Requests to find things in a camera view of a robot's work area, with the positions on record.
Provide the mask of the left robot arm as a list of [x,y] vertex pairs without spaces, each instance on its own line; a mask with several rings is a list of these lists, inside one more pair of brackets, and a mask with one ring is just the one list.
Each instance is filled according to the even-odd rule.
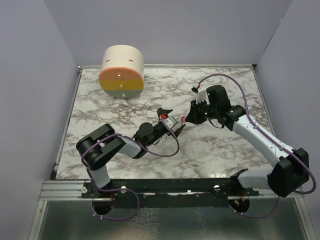
[[[108,174],[107,163],[116,155],[123,154],[132,159],[140,159],[146,153],[158,157],[172,157],[179,152],[180,144],[178,136],[185,127],[181,126],[173,131],[178,120],[170,115],[171,109],[158,108],[158,123],[152,125],[149,122],[142,123],[133,137],[117,133],[108,123],[97,128],[90,134],[80,139],[76,144],[82,164],[92,181],[93,191],[97,196],[106,197],[111,190],[111,178]],[[151,152],[148,147],[156,145],[164,135],[172,136],[177,143],[177,150],[169,155]]]

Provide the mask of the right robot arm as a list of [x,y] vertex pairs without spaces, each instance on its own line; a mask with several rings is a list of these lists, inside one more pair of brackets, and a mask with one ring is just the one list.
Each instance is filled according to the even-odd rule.
[[272,166],[272,171],[243,169],[235,173],[229,189],[236,196],[247,189],[260,188],[270,189],[284,198],[310,179],[308,153],[303,148],[293,149],[284,144],[259,126],[242,106],[231,105],[221,85],[197,91],[185,120],[195,125],[217,120],[222,127],[247,140]]

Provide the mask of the round three-drawer storage box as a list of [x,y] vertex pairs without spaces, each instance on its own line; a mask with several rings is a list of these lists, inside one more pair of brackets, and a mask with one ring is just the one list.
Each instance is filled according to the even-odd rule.
[[144,57],[130,45],[113,45],[103,54],[99,84],[105,93],[119,99],[138,97],[144,90]]

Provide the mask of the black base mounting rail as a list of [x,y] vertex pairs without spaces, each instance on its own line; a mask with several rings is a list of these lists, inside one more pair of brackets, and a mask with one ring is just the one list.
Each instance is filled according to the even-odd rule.
[[81,197],[116,209],[229,206],[228,198],[256,197],[230,178],[113,179],[104,191],[90,181]]

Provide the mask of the pink strap keyring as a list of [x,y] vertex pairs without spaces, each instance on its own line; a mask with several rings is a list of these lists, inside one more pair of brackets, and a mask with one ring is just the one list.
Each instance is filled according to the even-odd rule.
[[182,123],[185,123],[186,122],[186,117],[183,115],[183,116],[181,116],[181,122]]

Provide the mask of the aluminium table frame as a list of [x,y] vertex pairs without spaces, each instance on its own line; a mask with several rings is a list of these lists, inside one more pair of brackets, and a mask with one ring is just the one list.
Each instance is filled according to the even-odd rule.
[[[178,140],[164,136],[140,159],[117,154],[108,164],[113,187],[128,193],[99,194],[91,185],[76,143],[105,123],[131,137],[140,124],[156,124],[157,109],[179,118],[203,89],[226,88],[233,105],[247,98],[250,113],[272,130],[254,70],[244,66],[160,66],[144,70],[145,87],[136,99],[108,96],[100,69],[83,67],[63,133],[55,178],[40,192],[32,240],[309,240],[304,199],[278,197],[269,190],[234,196],[229,178],[242,169],[270,170],[267,160],[234,132],[208,122],[188,124]],[[229,200],[249,203],[248,216],[233,212]]]

